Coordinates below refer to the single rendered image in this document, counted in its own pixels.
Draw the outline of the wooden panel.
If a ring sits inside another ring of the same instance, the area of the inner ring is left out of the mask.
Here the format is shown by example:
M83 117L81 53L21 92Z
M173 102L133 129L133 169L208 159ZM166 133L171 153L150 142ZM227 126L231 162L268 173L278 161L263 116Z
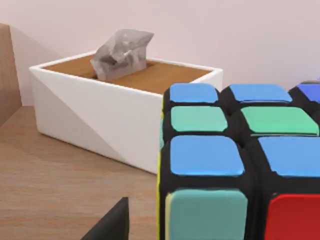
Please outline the wooden panel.
M11 29L0 23L0 127L22 106Z

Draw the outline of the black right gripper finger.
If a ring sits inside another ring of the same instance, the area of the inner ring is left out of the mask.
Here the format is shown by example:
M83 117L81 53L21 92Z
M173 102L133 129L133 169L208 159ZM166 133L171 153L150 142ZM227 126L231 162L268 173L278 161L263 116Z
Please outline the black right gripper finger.
M129 240L129 198L122 197L80 240Z

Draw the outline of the grey tissue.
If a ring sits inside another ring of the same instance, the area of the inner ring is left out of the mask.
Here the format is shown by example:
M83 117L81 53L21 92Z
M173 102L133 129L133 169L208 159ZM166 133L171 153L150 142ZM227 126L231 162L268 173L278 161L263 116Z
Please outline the grey tissue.
M108 82L144 70L153 37L154 33L137 29L116 31L90 60L97 79Z

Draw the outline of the multicoloured puzzle cube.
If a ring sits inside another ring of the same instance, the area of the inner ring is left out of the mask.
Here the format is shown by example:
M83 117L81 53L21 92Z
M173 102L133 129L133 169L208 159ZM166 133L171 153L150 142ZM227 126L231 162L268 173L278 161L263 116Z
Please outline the multicoloured puzzle cube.
M171 85L156 240L320 240L320 81Z

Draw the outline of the white tissue box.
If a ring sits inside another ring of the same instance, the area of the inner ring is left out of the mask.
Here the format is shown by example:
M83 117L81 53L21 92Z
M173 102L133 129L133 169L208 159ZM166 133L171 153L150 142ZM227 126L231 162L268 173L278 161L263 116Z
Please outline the white tissue box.
M87 52L30 67L37 130L137 167L158 171L163 93L170 85L223 87L223 70L149 58L147 67L104 82Z

